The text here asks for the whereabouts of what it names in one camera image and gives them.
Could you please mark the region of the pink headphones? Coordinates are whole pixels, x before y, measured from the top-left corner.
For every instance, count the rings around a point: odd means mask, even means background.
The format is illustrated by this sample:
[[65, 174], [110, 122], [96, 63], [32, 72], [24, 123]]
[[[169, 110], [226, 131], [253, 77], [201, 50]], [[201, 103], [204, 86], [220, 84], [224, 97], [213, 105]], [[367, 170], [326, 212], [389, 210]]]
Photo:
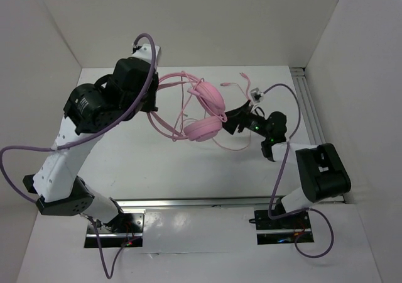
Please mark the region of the pink headphones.
[[152, 111], [147, 114], [151, 126], [173, 142], [204, 142], [217, 136], [227, 121], [225, 101], [219, 90], [205, 79], [185, 71], [159, 78], [159, 92], [174, 87], [181, 90], [178, 115], [169, 122]]

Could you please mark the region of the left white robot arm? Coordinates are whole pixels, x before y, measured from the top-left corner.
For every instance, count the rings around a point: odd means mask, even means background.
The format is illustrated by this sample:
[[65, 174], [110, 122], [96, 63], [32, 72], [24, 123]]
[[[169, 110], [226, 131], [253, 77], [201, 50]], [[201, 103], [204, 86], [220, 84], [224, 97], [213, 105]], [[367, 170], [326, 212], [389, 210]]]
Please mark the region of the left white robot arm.
[[71, 92], [54, 150], [36, 174], [23, 179], [27, 190], [39, 196], [36, 206], [42, 215], [83, 214], [110, 232], [132, 221], [113, 198], [91, 189], [78, 173], [105, 128], [157, 109], [157, 66], [139, 57], [122, 58], [113, 73]]

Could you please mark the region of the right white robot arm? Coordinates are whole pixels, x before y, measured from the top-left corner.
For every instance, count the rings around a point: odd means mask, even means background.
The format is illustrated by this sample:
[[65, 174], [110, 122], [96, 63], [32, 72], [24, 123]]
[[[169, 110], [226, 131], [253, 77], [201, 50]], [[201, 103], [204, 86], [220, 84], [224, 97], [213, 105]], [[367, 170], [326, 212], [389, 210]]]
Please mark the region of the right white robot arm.
[[[287, 228], [296, 220], [296, 214], [307, 211], [324, 199], [341, 196], [351, 189], [348, 173], [331, 143], [302, 145], [286, 138], [287, 118], [279, 112], [272, 112], [267, 118], [252, 113], [250, 102], [227, 111], [226, 132], [234, 134], [247, 129], [264, 138], [261, 142], [263, 157], [270, 162], [280, 162], [280, 171], [269, 202], [268, 217]], [[300, 186], [274, 202], [285, 165], [298, 168]]]

